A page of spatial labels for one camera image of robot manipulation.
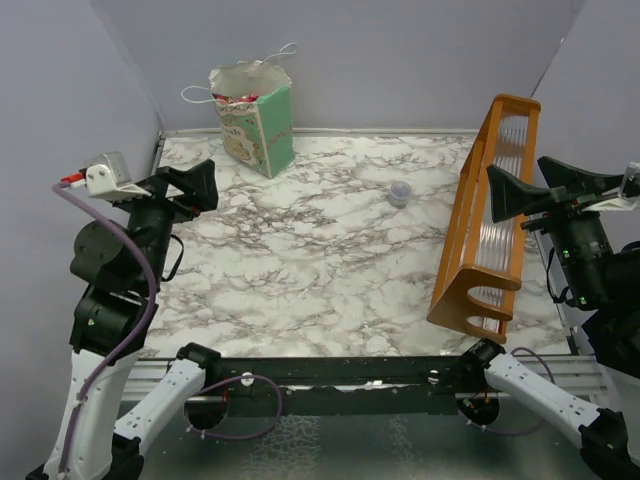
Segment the red snack packet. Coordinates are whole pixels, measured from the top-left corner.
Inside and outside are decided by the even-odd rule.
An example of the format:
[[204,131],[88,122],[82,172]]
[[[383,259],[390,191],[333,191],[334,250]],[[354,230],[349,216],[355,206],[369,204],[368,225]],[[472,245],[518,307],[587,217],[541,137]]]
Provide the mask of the red snack packet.
[[243,103],[253,103],[260,98],[259,95],[243,95],[243,96],[227,96],[222,94],[213,93],[212,99],[219,106],[235,105]]

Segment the green paper gift bag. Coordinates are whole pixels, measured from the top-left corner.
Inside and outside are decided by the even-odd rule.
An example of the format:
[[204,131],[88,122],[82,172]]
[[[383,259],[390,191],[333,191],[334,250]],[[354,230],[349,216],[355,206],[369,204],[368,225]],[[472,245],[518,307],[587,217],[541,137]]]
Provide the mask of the green paper gift bag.
[[[285,56],[298,51],[292,42],[264,60],[218,66],[209,74],[208,103],[214,105],[224,150],[267,178],[294,160],[292,80],[282,68]],[[253,103],[219,106],[212,94],[259,95]]]

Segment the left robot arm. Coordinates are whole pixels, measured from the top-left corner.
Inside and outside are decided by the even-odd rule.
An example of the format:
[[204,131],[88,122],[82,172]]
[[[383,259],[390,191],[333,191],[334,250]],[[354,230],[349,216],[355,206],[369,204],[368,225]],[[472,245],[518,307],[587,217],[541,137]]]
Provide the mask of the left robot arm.
[[54,192],[83,211],[88,195],[125,211],[126,225],[93,212],[74,241],[71,273],[87,287],[74,310],[72,373],[56,443],[35,479],[136,479],[145,456],[178,408],[196,392],[214,392],[221,371],[195,347],[178,359],[132,410],[120,413],[126,383],[157,311],[156,296],[174,277],[165,266],[173,227],[218,205],[212,160],[162,167],[133,181],[117,152],[89,160]]

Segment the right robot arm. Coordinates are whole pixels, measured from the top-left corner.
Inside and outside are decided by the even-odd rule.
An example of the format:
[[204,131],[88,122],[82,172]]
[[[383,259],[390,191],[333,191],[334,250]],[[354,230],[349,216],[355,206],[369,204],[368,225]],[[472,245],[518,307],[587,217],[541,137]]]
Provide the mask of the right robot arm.
[[544,187],[487,170],[491,216],[548,235],[564,273],[554,301],[584,311],[587,356],[542,357],[482,339],[458,360],[459,411],[488,430],[507,396],[553,426],[599,478],[639,475],[639,246],[611,247],[600,216],[639,207],[639,167],[599,174],[541,157]]

